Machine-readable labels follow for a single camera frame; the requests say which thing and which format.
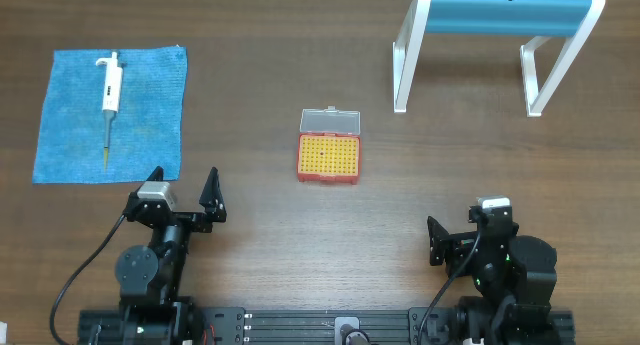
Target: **yellow pipette tip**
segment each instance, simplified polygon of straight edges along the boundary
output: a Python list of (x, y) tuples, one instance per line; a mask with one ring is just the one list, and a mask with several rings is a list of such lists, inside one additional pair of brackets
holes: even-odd
[(104, 170), (107, 170), (107, 160), (109, 159), (109, 148), (104, 148)]

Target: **white and blue rack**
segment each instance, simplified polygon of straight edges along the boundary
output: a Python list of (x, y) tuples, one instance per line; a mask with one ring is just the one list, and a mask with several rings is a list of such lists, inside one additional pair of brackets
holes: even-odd
[[(538, 117), (595, 26), (605, 0), (413, 0), (393, 43), (393, 109), (407, 111), (425, 33), (534, 36), (520, 47), (527, 116)], [(538, 90), (534, 51), (565, 38), (547, 81)]]

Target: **black cable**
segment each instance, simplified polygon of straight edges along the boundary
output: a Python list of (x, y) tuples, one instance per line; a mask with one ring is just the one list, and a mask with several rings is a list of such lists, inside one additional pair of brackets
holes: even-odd
[(431, 312), (436, 307), (436, 304), (438, 303), (438, 301), (440, 301), (440, 298), (442, 297), (442, 295), (444, 295), (444, 292), (447, 291), (447, 289), (449, 288), (453, 280), (455, 280), (458, 276), (460, 276), (460, 274), (464, 271), (464, 268), (467, 267), (467, 265), (469, 264), (469, 261), (471, 261), (471, 258), (473, 257), (473, 254), (476, 252), (476, 248), (478, 247), (479, 242), (480, 242), (480, 230), (478, 230), (478, 236), (476, 237), (476, 241), (473, 243), (473, 247), (471, 248), (471, 252), (469, 253), (469, 255), (467, 255), (467, 257), (464, 259), (462, 264), (458, 266), (458, 268), (453, 273), (453, 275), (449, 277), (449, 280), (447, 280), (447, 282), (444, 283), (442, 288), (440, 288), (440, 291), (438, 291), (438, 294), (436, 295), (436, 297), (434, 297), (433, 300), (431, 301), (431, 304), (429, 305), (427, 312), (424, 313), (424, 316), (422, 317), (422, 321), (420, 322), (420, 328), (418, 329), (418, 341), (417, 341), (418, 345), (422, 345), (422, 332), (424, 331), (424, 325), (427, 323), (427, 318), (429, 317), (429, 315), (431, 315)]
[(85, 260), (82, 263), (82, 265), (80, 265), (78, 270), (76, 270), (73, 273), (73, 275), (71, 275), (69, 280), (67, 280), (67, 283), (64, 284), (64, 286), (62, 287), (60, 294), (58, 294), (58, 298), (53, 303), (53, 307), (51, 308), (51, 315), (49, 315), (49, 330), (51, 330), (51, 335), (53, 336), (53, 338), (56, 340), (58, 344), (69, 345), (69, 343), (62, 340), (62, 338), (58, 335), (58, 332), (56, 331), (55, 318), (56, 318), (56, 311), (58, 310), (58, 305), (60, 305), (60, 300), (62, 300), (62, 297), (67, 292), (67, 290), (69, 289), (69, 286), (71, 286), (71, 283), (73, 282), (73, 280), (76, 279), (78, 274), (80, 274), (80, 272), (84, 270), (84, 268), (87, 267), (87, 265), (89, 265), (93, 261), (93, 259), (95, 259), (96, 256), (98, 256), (98, 254), (100, 254), (102, 249), (104, 249), (104, 247), (107, 246), (107, 243), (109, 242), (109, 240), (111, 240), (111, 238), (113, 237), (113, 234), (116, 233), (116, 230), (118, 230), (118, 228), (120, 227), (120, 224), (122, 224), (122, 221), (124, 221), (124, 215), (121, 215), (120, 218), (118, 218), (118, 221), (116, 221), (115, 225), (113, 225), (113, 228), (111, 229), (107, 237), (104, 239), (104, 241), (102, 241), (102, 244), (100, 244), (100, 246), (96, 249), (96, 251), (94, 251), (93, 254), (91, 254), (91, 256), (89, 256), (89, 258)]

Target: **brown wood surface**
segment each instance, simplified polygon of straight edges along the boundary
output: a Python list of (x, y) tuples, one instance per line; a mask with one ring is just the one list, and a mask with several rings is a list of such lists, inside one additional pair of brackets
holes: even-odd
[[(607, 0), (539, 119), (526, 117), (525, 38), (425, 38), (408, 113), (393, 114), (391, 42), (411, 0), (0, 0), (0, 320), (52, 343), (58, 291), (137, 184), (33, 185), (55, 49), (180, 44), (189, 55), (181, 209), (220, 170), (229, 221), (193, 237), (183, 294), (204, 306), (406, 309), (446, 280), (426, 219), (469, 230), (476, 196), (505, 194), (521, 233), (558, 250), (552, 304), (580, 344), (637, 343), (640, 324), (640, 4)], [(537, 53), (546, 76), (560, 48)], [(357, 186), (299, 183), (303, 108), (362, 114)], [(57, 317), (118, 302), (116, 257), (150, 231), (125, 223)], [(459, 279), (442, 305), (476, 294)]]

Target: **pipette tip box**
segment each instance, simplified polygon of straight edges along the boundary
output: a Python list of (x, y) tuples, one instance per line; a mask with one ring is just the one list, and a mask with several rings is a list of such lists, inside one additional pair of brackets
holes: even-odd
[(298, 138), (298, 180), (356, 184), (360, 178), (360, 113), (305, 109)]

